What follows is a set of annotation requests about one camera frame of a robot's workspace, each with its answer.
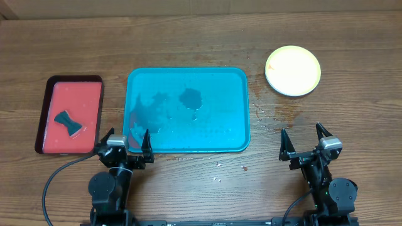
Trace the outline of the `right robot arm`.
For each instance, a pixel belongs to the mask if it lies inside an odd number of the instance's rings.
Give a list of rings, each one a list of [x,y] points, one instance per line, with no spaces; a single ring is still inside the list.
[[[281,130],[280,161],[289,161],[291,170],[300,169],[309,190],[295,200],[286,210],[282,225],[358,225],[358,219],[350,217],[355,210],[358,186],[347,178],[333,179],[329,171],[331,161],[337,159],[342,142],[321,123],[316,123],[318,144],[311,151],[296,152],[285,129]],[[289,219],[292,208],[312,196],[314,210],[307,210],[302,217]]]

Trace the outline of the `dark green sponge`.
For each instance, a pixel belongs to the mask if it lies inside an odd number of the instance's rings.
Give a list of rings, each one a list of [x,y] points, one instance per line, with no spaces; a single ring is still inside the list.
[[[54,121],[65,126],[70,137],[75,136],[83,128],[83,125],[75,122],[67,111],[62,111],[57,114],[54,118]]]

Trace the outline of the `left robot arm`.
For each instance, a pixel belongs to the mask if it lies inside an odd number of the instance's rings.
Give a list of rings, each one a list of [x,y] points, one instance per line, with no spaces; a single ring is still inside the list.
[[[140,223],[126,208],[134,170],[143,170],[155,158],[149,131],[141,145],[142,154],[128,154],[128,138],[109,132],[94,146],[94,154],[109,171],[94,175],[88,185],[92,197],[91,225],[133,226]]]

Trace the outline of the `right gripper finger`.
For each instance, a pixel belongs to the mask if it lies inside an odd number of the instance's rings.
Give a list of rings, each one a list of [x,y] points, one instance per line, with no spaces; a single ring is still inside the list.
[[[316,123],[315,127],[317,131],[318,140],[321,140],[321,138],[323,137],[332,136],[332,134],[328,132],[328,130],[326,130],[326,128],[324,128],[324,126],[320,122]]]
[[[280,155],[291,155],[295,154],[296,151],[293,147],[293,144],[290,141],[290,138],[285,129],[281,130],[281,147],[280,147]]]

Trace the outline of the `yellow-green plate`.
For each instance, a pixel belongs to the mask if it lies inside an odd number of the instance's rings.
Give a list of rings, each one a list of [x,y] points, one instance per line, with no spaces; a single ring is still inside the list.
[[[309,94],[317,87],[321,74],[315,55],[300,46],[282,46],[266,60],[266,80],[282,95],[300,97]]]

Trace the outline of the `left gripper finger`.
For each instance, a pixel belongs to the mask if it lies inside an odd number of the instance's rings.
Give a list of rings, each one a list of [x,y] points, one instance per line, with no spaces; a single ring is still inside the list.
[[[145,158],[152,158],[153,157],[153,150],[151,147],[151,141],[150,141],[150,134],[149,130],[147,129],[144,138],[143,138],[143,143],[141,145],[141,151],[143,153],[143,156]]]
[[[98,146],[105,146],[107,144],[107,140],[111,135],[114,134],[114,128],[110,128],[107,134],[98,142]]]

